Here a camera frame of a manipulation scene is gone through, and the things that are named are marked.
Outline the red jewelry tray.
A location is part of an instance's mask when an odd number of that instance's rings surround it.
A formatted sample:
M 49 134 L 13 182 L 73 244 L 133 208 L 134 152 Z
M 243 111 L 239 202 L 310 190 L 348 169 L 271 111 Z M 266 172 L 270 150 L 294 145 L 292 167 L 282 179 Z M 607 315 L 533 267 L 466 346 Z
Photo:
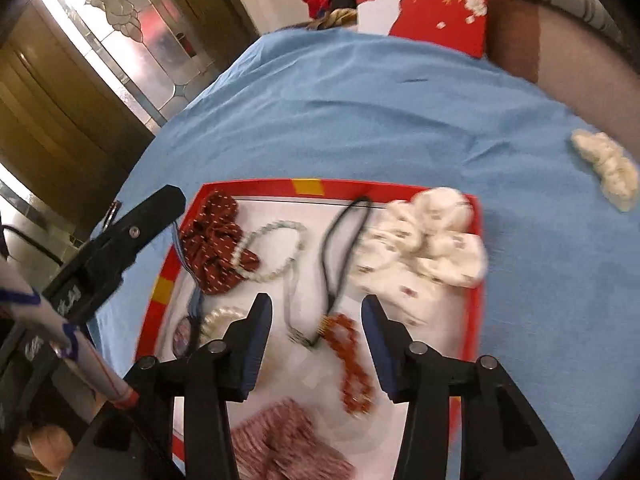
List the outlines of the red jewelry tray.
M 355 198 L 368 196 L 373 202 L 372 216 L 392 200 L 411 200 L 426 191 L 420 186 L 319 179 L 264 179 L 203 184 L 184 215 L 181 229 L 192 220 L 205 197 L 215 191 L 232 196 L 239 205 L 236 221 L 245 233 L 261 229 L 275 221 L 294 221 L 306 228 L 306 244 L 296 258 L 298 274 L 291 306 L 292 324 L 306 337 L 317 328 L 326 304 L 320 268 L 320 247 L 332 221 Z M 344 224 L 335 231 L 329 244 L 328 270 L 340 272 L 341 256 L 348 248 L 352 230 L 362 218 L 361 210 L 349 211 Z M 262 273 L 272 272 L 295 250 L 298 236 L 293 230 L 277 230 L 259 237 L 250 249 L 258 255 Z M 474 289 L 448 289 L 442 305 L 422 324 L 418 318 L 383 301 L 387 316 L 408 321 L 412 338 L 424 341 L 444 356 L 475 361 L 477 339 L 484 301 L 484 284 Z M 212 339 L 221 338 L 239 310 L 248 311 L 258 292 L 272 299 L 273 319 L 265 359 L 257 385 L 242 404 L 230 403 L 233 428 L 265 406 L 285 398 L 295 399 L 314 419 L 322 440 L 345 455 L 356 468 L 355 479 L 391 479 L 404 432 L 407 404 L 393 404 L 381 391 L 378 378 L 360 324 L 363 290 L 346 280 L 334 312 L 344 312 L 356 325 L 359 335 L 358 359 L 372 379 L 374 405 L 367 415 L 352 416 L 341 402 L 342 363 L 324 344 L 316 350 L 305 349 L 288 338 L 284 320 L 283 276 L 265 283 L 243 282 L 231 292 L 203 298 L 206 313 L 222 309 L 220 321 L 212 328 Z M 173 360 L 172 336 L 186 316 L 186 305 L 194 291 L 194 281 L 180 266 L 174 246 L 169 247 L 146 309 L 138 338 L 136 358 L 155 356 L 160 362 Z

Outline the white printed scrunchie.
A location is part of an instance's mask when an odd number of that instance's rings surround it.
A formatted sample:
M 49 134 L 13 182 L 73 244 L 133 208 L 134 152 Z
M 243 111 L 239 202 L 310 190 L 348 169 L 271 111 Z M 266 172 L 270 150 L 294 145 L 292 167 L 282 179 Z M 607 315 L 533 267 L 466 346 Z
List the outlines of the white printed scrunchie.
M 486 275 L 482 239 L 469 232 L 471 202 L 455 188 L 431 188 L 411 200 L 392 200 L 362 234 L 350 278 L 369 287 L 376 278 L 399 281 L 407 271 L 454 287 L 473 288 Z

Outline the red floral gift box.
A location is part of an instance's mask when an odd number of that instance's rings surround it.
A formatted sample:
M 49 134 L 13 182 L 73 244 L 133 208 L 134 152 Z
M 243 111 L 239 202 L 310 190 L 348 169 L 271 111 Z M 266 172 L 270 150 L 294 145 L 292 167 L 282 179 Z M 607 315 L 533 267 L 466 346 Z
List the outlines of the red floral gift box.
M 488 0 L 357 0 L 358 30 L 485 53 Z

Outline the red white plaid scrunchie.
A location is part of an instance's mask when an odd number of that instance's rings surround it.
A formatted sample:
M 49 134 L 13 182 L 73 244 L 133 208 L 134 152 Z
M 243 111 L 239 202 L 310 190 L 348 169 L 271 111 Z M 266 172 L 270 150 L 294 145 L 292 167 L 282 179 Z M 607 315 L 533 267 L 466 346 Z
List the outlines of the red white plaid scrunchie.
M 285 399 L 268 405 L 231 431 L 242 479 L 352 479 L 356 468 L 324 442 L 308 412 Z

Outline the cream fluffy scrunchie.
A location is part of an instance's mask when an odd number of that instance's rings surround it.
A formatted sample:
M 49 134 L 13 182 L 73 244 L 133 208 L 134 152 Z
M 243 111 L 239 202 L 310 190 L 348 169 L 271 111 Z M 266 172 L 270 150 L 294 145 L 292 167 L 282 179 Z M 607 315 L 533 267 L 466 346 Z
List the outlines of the cream fluffy scrunchie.
M 639 196 L 639 173 L 620 144 L 604 132 L 582 129 L 572 131 L 570 142 L 599 177 L 604 197 L 619 211 L 631 211 Z

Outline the blue towel cloth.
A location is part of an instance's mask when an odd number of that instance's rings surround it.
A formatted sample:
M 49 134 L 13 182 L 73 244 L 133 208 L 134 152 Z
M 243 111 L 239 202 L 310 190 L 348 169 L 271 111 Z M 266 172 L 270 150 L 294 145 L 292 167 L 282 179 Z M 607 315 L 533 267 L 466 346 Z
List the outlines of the blue towel cloth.
M 639 415 L 639 215 L 570 144 L 582 121 L 529 82 L 434 44 L 345 29 L 263 36 L 157 133 L 119 188 L 328 178 L 475 195 L 489 271 L 480 348 L 578 479 Z

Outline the brown sofa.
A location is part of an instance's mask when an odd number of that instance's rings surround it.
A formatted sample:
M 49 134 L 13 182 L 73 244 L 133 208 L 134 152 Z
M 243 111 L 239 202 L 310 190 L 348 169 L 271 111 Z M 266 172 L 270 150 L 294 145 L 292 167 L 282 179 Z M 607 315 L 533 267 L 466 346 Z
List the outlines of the brown sofa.
M 536 0 L 488 0 L 486 50 L 639 157 L 639 75 L 590 27 Z

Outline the stained glass door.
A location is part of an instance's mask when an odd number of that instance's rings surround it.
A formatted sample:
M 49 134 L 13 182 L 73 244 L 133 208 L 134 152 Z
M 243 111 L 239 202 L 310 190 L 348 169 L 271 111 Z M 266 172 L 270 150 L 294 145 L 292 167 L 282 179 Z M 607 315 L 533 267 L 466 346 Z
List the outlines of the stained glass door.
M 41 0 L 92 69 L 152 132 L 219 70 L 174 0 Z

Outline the dark red dotted scrunchie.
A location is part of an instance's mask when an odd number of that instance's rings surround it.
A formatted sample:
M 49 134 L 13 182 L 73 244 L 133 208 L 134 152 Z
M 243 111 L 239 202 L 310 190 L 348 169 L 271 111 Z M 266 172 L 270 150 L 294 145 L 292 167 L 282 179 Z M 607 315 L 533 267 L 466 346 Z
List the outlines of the dark red dotted scrunchie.
M 233 197 L 215 190 L 179 233 L 184 261 L 205 295 L 226 294 L 243 281 L 231 264 L 235 247 L 243 238 L 236 223 L 238 212 Z

